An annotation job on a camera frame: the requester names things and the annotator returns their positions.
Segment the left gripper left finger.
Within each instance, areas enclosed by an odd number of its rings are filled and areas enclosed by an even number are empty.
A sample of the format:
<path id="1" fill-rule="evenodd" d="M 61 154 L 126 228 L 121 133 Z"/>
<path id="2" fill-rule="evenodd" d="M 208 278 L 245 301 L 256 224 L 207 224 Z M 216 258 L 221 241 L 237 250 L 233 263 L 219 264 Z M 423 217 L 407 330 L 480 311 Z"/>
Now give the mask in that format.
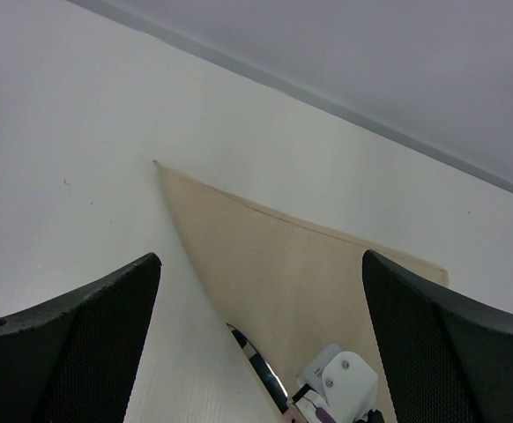
<path id="1" fill-rule="evenodd" d="M 149 253 L 0 317 L 0 422 L 122 422 L 160 270 Z"/>

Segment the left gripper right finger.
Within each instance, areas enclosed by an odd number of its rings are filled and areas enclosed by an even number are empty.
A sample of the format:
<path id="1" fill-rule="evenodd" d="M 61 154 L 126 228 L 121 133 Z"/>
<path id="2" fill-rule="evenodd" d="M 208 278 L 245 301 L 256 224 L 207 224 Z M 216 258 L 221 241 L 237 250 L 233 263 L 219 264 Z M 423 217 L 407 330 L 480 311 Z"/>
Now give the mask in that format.
<path id="1" fill-rule="evenodd" d="M 513 314 L 374 250 L 362 282 L 399 422 L 513 422 Z"/>

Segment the beige cloth napkin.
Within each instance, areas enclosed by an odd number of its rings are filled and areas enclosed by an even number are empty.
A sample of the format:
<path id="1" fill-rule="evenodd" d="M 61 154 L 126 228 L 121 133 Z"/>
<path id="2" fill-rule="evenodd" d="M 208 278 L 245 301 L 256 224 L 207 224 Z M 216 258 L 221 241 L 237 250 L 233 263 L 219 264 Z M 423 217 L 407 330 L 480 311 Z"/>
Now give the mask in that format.
<path id="1" fill-rule="evenodd" d="M 218 315 L 289 393 L 328 344 L 383 364 L 362 284 L 373 243 L 297 219 L 157 166 L 185 252 Z"/>

